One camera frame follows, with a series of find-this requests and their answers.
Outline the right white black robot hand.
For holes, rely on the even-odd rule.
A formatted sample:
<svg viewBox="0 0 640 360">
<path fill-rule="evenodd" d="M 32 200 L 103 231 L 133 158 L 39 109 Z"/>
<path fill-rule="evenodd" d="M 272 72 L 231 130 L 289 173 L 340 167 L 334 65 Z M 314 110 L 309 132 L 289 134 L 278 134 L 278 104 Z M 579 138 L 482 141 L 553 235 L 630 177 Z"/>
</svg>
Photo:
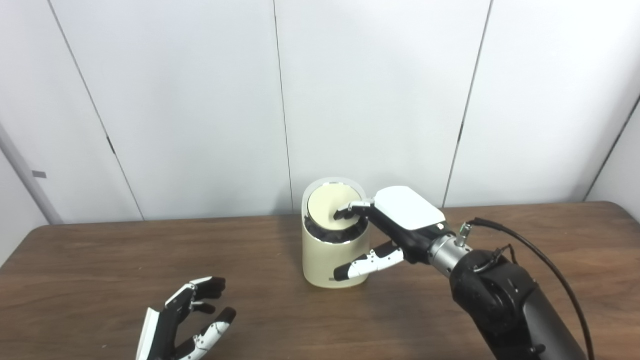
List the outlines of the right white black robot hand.
<svg viewBox="0 0 640 360">
<path fill-rule="evenodd" d="M 367 200 L 339 207 L 334 220 L 365 218 L 390 241 L 333 271 L 335 281 L 347 281 L 383 271 L 401 262 L 431 265 L 446 275 L 446 259 L 438 253 L 455 239 L 443 212 L 407 186 L 386 187 Z"/>
</svg>

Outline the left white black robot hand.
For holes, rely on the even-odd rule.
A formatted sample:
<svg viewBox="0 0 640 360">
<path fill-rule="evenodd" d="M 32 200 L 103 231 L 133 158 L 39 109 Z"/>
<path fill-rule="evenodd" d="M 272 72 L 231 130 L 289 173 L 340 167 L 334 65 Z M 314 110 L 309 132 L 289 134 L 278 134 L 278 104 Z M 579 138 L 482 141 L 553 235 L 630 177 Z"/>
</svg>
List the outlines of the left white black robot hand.
<svg viewBox="0 0 640 360">
<path fill-rule="evenodd" d="M 167 299 L 162 310 L 146 310 L 138 342 L 137 360 L 201 360 L 219 342 L 237 317 L 231 307 L 182 344 L 176 345 L 179 326 L 194 312 L 207 315 L 216 308 L 207 299 L 219 299 L 226 289 L 225 278 L 206 276 L 183 285 Z"/>
</svg>

